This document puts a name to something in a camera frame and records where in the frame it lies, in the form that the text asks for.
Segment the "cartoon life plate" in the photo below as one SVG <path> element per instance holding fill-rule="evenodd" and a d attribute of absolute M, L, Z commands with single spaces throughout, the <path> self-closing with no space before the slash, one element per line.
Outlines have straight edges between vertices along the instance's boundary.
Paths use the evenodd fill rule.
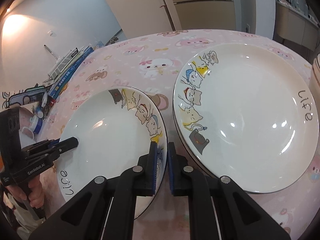
<path fill-rule="evenodd" d="M 195 54 L 177 76 L 173 113 L 196 162 L 247 192 L 291 186 L 316 152 L 313 96 L 294 67 L 270 48 L 227 43 Z"/>

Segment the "white black-rimmed bowl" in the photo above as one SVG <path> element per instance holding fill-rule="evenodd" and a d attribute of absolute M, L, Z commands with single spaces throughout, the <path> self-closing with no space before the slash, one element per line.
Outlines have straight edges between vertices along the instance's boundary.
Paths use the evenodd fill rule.
<path fill-rule="evenodd" d="M 320 78 L 319 78 L 319 54 L 315 57 L 312 68 L 311 76 L 309 80 L 309 89 L 315 100 L 319 100 L 320 96 Z"/>

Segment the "stack of books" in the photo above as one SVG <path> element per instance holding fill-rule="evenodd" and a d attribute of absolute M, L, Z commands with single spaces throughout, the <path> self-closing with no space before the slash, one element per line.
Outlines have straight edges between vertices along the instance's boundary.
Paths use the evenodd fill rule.
<path fill-rule="evenodd" d="M 71 79 L 80 64 L 82 64 L 93 51 L 93 47 L 89 44 L 80 49 L 74 48 L 73 50 L 70 50 L 66 56 L 57 60 L 52 70 L 48 73 L 48 79 L 43 81 L 43 85 L 49 87 L 49 97 L 53 99 L 58 97 L 63 87 Z"/>

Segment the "beige three-door refrigerator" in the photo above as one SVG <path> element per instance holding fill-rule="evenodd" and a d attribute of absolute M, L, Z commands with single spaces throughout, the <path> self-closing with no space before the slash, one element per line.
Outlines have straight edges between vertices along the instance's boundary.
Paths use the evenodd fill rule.
<path fill-rule="evenodd" d="M 234 0 L 173 0 L 183 29 L 236 29 Z"/>

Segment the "bathroom vanity cabinet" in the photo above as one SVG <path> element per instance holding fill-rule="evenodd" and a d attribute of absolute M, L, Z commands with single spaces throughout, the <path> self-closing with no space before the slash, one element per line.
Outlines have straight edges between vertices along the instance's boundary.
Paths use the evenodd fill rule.
<path fill-rule="evenodd" d="M 284 40 L 315 51 L 319 26 L 293 9 L 289 9 L 281 3 L 276 3 L 274 33 Z"/>

